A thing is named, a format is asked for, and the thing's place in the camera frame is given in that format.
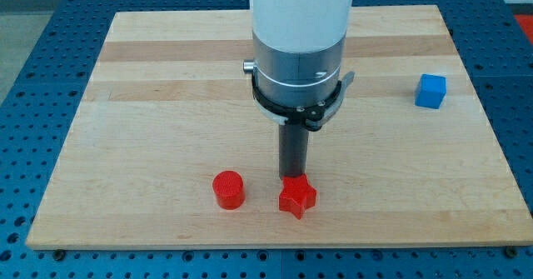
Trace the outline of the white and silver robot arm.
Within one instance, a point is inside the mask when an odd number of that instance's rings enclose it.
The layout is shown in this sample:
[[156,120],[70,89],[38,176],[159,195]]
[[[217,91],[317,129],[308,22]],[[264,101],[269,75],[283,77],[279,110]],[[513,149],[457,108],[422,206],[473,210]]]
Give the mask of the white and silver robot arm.
[[250,0],[255,78],[284,107],[310,107],[335,90],[352,0]]

